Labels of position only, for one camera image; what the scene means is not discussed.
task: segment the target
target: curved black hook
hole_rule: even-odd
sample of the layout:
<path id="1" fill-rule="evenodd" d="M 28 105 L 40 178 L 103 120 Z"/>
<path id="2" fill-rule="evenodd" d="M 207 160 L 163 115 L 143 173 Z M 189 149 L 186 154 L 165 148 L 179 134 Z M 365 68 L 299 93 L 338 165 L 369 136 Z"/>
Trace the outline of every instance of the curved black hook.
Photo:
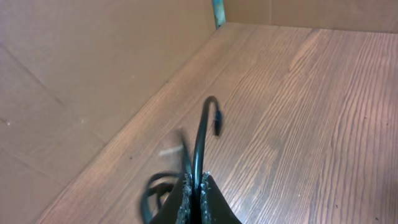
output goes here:
<path id="1" fill-rule="evenodd" d="M 195 141 L 195 152 L 193 153 L 193 172 L 192 172 L 192 206 L 199 208 L 193 209 L 193 211 L 200 211 L 200 192 L 201 192 L 201 178 L 203 174 L 203 157 L 205 155 L 205 139 L 207 131 L 208 113 L 210 103 L 214 103 L 216 106 L 215 118 L 214 118 L 214 134 L 219 136 L 221 134 L 221 127 L 223 125 L 223 117 L 218 106 L 218 101 L 214 96 L 209 96 L 203 104 L 203 110 L 201 112 L 200 124 L 198 128 L 197 139 Z M 195 219 L 200 219 L 200 214 L 194 215 Z"/>

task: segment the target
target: black object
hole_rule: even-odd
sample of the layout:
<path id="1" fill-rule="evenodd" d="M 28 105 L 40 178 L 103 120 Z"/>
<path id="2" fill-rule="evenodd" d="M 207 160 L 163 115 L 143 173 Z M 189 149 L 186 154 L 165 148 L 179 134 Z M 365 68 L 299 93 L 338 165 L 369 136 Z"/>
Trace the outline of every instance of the black object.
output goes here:
<path id="1" fill-rule="evenodd" d="M 241 223 L 230 209 L 212 176 L 209 173 L 203 173 L 205 138 L 211 103 L 214 103 L 216 107 L 215 135 L 221 134 L 222 114 L 217 99 L 214 96 L 209 96 L 203 105 L 193 154 L 193 166 L 190 162 L 185 139 L 181 134 L 183 144 L 182 173 L 159 173 L 149 179 L 141 198 L 141 215 L 145 224 Z M 175 185 L 161 183 L 155 187 L 150 187 L 151 183 L 163 177 L 177 177 L 178 181 Z M 160 198 L 167 192 L 170 194 L 162 204 Z M 158 213 L 153 217 L 149 209 L 148 197 L 154 194 L 157 195 Z"/>

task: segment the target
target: wooden floor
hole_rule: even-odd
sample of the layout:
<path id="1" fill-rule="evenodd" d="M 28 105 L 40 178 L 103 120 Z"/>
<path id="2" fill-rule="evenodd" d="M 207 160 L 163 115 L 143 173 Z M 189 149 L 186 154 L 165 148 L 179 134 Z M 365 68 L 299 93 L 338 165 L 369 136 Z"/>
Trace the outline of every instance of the wooden floor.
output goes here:
<path id="1" fill-rule="evenodd" d="M 398 35 L 226 24 L 37 223 L 140 223 L 162 142 L 192 146 L 209 95 L 205 169 L 243 223 L 395 223 L 397 86 Z"/>

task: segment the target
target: cardboard wall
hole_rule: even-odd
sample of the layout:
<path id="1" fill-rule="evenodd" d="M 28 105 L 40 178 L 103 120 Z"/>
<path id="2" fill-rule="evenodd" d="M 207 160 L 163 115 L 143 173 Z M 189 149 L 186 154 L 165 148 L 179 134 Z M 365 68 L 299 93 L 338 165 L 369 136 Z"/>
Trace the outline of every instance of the cardboard wall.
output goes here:
<path id="1" fill-rule="evenodd" d="M 0 223 L 31 223 L 215 31 L 205 0 L 0 0 Z"/>
<path id="2" fill-rule="evenodd" d="M 398 32 L 394 0 L 225 0 L 224 4 L 230 22 Z"/>

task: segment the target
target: cable end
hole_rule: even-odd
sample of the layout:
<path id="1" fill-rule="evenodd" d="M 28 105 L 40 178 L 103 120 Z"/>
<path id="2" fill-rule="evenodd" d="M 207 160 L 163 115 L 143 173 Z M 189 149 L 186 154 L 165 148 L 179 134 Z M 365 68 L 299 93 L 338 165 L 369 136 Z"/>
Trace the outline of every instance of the cable end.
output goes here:
<path id="1" fill-rule="evenodd" d="M 214 135 L 220 136 L 222 126 L 223 126 L 223 115 L 221 114 L 221 111 L 218 110 L 216 111 L 216 116 L 214 118 Z"/>

